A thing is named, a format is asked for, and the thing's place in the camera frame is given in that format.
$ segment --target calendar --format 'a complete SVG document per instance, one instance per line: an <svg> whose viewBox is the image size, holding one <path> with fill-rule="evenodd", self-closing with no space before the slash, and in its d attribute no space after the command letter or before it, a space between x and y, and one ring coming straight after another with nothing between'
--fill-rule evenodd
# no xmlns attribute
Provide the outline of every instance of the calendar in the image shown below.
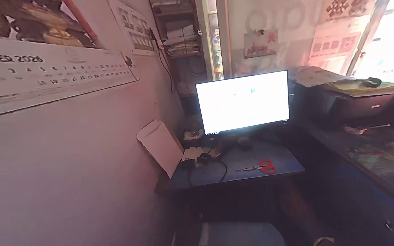
<svg viewBox="0 0 394 246"><path fill-rule="evenodd" d="M119 0L111 0L110 8L119 28L133 45L132 53L142 56L157 55L151 43L150 27L144 15Z"/></svg>
<svg viewBox="0 0 394 246"><path fill-rule="evenodd" d="M0 0L0 114L136 81L71 0Z"/></svg>
<svg viewBox="0 0 394 246"><path fill-rule="evenodd" d="M121 53L0 39L0 113L135 80Z"/></svg>

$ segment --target computer monitor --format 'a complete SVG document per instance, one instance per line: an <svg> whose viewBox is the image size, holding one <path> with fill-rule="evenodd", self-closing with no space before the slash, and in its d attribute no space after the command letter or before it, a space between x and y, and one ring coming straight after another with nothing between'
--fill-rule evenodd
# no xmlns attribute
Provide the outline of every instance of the computer monitor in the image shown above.
<svg viewBox="0 0 394 246"><path fill-rule="evenodd" d="M205 134L287 121L288 72L196 84Z"/></svg>

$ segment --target black printer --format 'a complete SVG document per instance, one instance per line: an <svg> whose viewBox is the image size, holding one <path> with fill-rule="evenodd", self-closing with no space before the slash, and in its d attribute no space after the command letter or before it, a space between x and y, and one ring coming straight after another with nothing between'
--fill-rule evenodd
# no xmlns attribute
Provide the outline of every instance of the black printer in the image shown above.
<svg viewBox="0 0 394 246"><path fill-rule="evenodd" d="M322 126L394 128L394 94L351 97L320 87L296 89L298 114Z"/></svg>

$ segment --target wall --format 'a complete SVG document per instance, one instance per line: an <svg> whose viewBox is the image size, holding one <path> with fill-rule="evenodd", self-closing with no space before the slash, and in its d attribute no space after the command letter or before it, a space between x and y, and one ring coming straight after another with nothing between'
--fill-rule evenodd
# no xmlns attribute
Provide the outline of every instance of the wall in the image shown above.
<svg viewBox="0 0 394 246"><path fill-rule="evenodd" d="M228 0L234 76L302 66L308 59L322 0ZM278 29L276 55L244 59L244 34Z"/></svg>
<svg viewBox="0 0 394 246"><path fill-rule="evenodd" d="M127 51L106 0L74 0L102 43ZM154 27L148 1L131 0ZM168 245L159 169L136 140L183 115L159 57L140 81L0 116L0 246Z"/></svg>

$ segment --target wall decoration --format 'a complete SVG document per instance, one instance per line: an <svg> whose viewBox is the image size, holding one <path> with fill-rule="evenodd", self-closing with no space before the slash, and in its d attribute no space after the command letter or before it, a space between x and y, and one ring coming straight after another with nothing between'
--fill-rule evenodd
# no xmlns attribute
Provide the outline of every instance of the wall decoration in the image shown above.
<svg viewBox="0 0 394 246"><path fill-rule="evenodd" d="M276 55L277 29L244 34L244 58Z"/></svg>
<svg viewBox="0 0 394 246"><path fill-rule="evenodd" d="M143 56L157 55L151 43L147 19L119 0L111 0L109 4L119 28L133 44L132 53Z"/></svg>
<svg viewBox="0 0 394 246"><path fill-rule="evenodd" d="M0 0L0 114L132 82L132 72L71 0Z"/></svg>
<svg viewBox="0 0 394 246"><path fill-rule="evenodd" d="M375 0L324 0L319 23L371 14Z"/></svg>
<svg viewBox="0 0 394 246"><path fill-rule="evenodd" d="M346 75L369 16L347 18L318 25L309 53L308 65Z"/></svg>

